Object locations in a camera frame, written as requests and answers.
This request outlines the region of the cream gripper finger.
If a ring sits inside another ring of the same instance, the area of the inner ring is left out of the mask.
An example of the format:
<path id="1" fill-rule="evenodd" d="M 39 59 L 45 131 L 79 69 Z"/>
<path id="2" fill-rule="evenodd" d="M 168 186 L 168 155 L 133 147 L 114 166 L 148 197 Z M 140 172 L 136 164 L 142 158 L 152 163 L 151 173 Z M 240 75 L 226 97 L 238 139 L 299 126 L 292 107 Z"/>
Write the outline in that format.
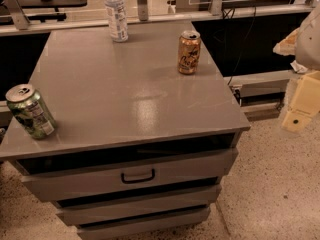
<path id="1" fill-rule="evenodd" d="M 298 133 L 320 112 L 320 72 L 291 79 L 287 85 L 281 128 Z"/>

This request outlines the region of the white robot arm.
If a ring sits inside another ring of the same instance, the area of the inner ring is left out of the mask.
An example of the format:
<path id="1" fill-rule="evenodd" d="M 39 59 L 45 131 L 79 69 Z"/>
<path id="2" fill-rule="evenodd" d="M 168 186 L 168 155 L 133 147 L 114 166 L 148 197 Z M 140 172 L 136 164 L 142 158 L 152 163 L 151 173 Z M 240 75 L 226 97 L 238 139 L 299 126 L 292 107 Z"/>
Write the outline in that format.
<path id="1" fill-rule="evenodd" d="M 309 70 L 309 73 L 291 80 L 287 85 L 289 97 L 281 128 L 298 133 L 320 111 L 320 4 L 299 28 L 275 45 L 273 52 L 282 56 L 294 55 L 292 66 Z"/>

